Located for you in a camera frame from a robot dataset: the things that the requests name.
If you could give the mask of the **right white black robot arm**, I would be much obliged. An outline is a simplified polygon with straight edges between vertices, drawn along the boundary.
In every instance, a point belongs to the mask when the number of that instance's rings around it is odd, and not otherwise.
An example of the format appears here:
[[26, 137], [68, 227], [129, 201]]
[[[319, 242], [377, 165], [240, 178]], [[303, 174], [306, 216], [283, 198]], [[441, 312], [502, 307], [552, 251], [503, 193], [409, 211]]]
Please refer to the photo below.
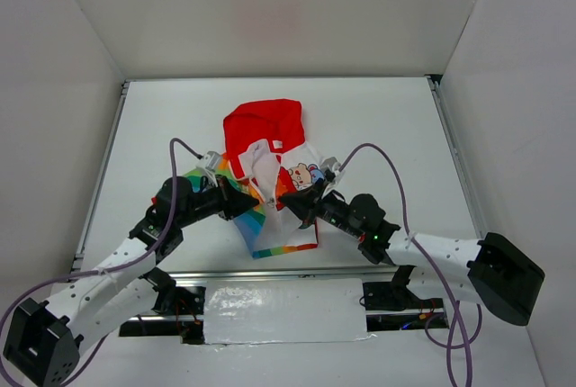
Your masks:
[[483, 305], [509, 324], [530, 321], [545, 279], [544, 270], [504, 236], [443, 238], [409, 233], [385, 219], [369, 193], [345, 202], [325, 182], [285, 193], [280, 202], [304, 227], [317, 220], [340, 229], [358, 241], [362, 255], [375, 265], [396, 266], [391, 296], [401, 307], [418, 300], [445, 298]]

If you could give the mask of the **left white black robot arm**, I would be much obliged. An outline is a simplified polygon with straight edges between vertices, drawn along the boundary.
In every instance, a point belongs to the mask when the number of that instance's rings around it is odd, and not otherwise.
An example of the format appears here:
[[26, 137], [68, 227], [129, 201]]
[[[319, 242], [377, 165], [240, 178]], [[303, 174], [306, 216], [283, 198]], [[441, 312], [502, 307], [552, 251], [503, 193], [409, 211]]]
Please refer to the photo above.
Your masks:
[[213, 182], [167, 179], [129, 236], [94, 270], [37, 302], [13, 311], [3, 355], [37, 386], [62, 386], [81, 355], [126, 320], [147, 311], [175, 315], [195, 294], [176, 285], [158, 264], [183, 242], [183, 229], [212, 215], [229, 221], [259, 201], [223, 175]]

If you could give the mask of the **rainbow hooded kids jacket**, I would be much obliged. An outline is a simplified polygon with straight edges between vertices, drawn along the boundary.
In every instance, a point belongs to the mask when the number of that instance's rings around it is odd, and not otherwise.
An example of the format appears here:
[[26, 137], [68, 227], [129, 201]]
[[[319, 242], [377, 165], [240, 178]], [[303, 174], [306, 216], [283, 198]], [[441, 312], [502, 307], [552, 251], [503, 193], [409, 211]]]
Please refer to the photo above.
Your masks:
[[[300, 229], [300, 221], [279, 202], [283, 194], [324, 178], [320, 164], [328, 157], [306, 139], [302, 104], [287, 98], [243, 103], [224, 118], [223, 131], [217, 175], [259, 200], [233, 220], [250, 255], [262, 259], [316, 248], [318, 223]], [[196, 167], [185, 176], [197, 191], [205, 175]]]

